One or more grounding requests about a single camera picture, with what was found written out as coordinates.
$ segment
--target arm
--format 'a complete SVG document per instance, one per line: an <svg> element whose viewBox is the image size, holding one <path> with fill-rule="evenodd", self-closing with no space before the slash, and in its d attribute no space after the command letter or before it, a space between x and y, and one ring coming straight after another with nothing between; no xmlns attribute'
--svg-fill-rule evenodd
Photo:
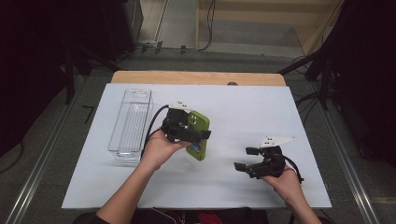
<svg viewBox="0 0 396 224"><path fill-rule="evenodd" d="M177 150L188 145L186 142L170 143L161 130L154 133L148 140L142 160L96 215L112 224L130 223L151 176Z"/></svg>
<svg viewBox="0 0 396 224"><path fill-rule="evenodd" d="M274 187L298 223L321 223L305 199L297 174L289 166L285 166L282 176L263 176L262 180Z"/></svg>

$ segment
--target black stand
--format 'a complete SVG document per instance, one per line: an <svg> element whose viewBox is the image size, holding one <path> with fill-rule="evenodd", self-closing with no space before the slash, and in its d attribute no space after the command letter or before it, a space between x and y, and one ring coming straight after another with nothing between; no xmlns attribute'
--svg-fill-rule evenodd
<svg viewBox="0 0 396 224"><path fill-rule="evenodd" d="M74 87L74 77L73 77L73 63L76 65L77 70L83 76L88 76L92 68L87 61L86 56L96 60L97 62L101 63L102 65L106 66L113 72L117 72L120 70L115 64L101 58L100 56L96 55L89 49L85 48L84 46L76 43L69 43L66 47L65 53L65 72L66 72L66 88L67 88L67 96L66 96L66 104L70 104L73 96L75 94L75 87Z"/></svg>
<svg viewBox="0 0 396 224"><path fill-rule="evenodd" d="M334 25L332 32L329 34L329 37L326 39L320 49L297 61L296 63L293 63L288 67L278 71L279 74L285 76L287 73L294 71L306 63L312 62L305 73L305 78L308 81L314 81L318 78L319 74L322 73L319 100L325 110L328 110L326 105L327 90L330 82L330 75L333 71L332 53L336 50L337 46L340 46L340 43L345 38L345 29L348 27L348 23L351 21L350 15L352 15L352 12L356 8L358 2L359 1L357 0L346 0L344 2L337 23Z"/></svg>

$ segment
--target tripod leg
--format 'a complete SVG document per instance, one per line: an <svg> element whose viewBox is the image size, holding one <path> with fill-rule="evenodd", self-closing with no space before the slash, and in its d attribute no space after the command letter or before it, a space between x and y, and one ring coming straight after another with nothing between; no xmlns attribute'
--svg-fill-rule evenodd
<svg viewBox="0 0 396 224"><path fill-rule="evenodd" d="M321 55L318 56L309 66L308 70L306 70L305 78L308 81L315 81L319 74L323 72L323 68L326 63L326 58Z"/></svg>
<svg viewBox="0 0 396 224"><path fill-rule="evenodd" d="M319 57L319 55L321 54L321 50L318 49L317 51L313 52L312 54L306 56L305 58L302 58L301 60L285 67L284 69L278 71L278 73L282 76L285 76L287 73L290 73L294 70L296 70L297 68L303 66L306 63L312 62L314 61L317 57Z"/></svg>
<svg viewBox="0 0 396 224"><path fill-rule="evenodd" d="M330 72L332 71L332 62L330 59L326 60L326 65L322 73L322 81L320 86L319 101L323 105L325 110L329 110L327 107L327 90L329 89Z"/></svg>
<svg viewBox="0 0 396 224"><path fill-rule="evenodd" d="M74 66L77 68L78 72L83 76L89 76L92 68L88 63L86 56L82 52L75 49L73 49L72 55Z"/></svg>
<svg viewBox="0 0 396 224"><path fill-rule="evenodd" d="M65 71L66 71L66 88L67 88L67 96L65 104L70 104L75 94L74 88L74 78L73 78L73 62L72 62L72 49L70 46L67 46L66 49L66 58L65 58Z"/></svg>
<svg viewBox="0 0 396 224"><path fill-rule="evenodd" d="M92 51L90 51L89 49L81 46L81 45L76 45L76 48L78 50L81 50L83 53L85 53L88 57L96 60L97 62L101 63L102 65L108 67L109 69L111 69L113 72L117 72L120 71L121 69L118 68L115 64L108 62L107 60L99 57L98 55L96 55L95 53L93 53Z"/></svg>

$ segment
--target green object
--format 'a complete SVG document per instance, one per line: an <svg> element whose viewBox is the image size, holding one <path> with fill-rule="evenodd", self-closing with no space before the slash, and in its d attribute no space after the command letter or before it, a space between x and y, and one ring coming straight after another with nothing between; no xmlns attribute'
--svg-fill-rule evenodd
<svg viewBox="0 0 396 224"><path fill-rule="evenodd" d="M190 112L188 123L189 128L192 127L198 133L209 130L209 119L205 115L200 114L195 110ZM196 160L203 161L206 153L206 142L207 139L204 139L199 144L191 144L190 146L186 147L186 150Z"/></svg>

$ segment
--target black sleeve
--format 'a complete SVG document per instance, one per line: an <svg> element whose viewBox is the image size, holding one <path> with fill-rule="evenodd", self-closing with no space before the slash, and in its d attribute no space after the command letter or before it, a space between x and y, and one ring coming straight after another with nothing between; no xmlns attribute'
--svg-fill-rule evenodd
<svg viewBox="0 0 396 224"><path fill-rule="evenodd" d="M96 213L84 213L79 215L73 224L109 224L108 222L99 218Z"/></svg>

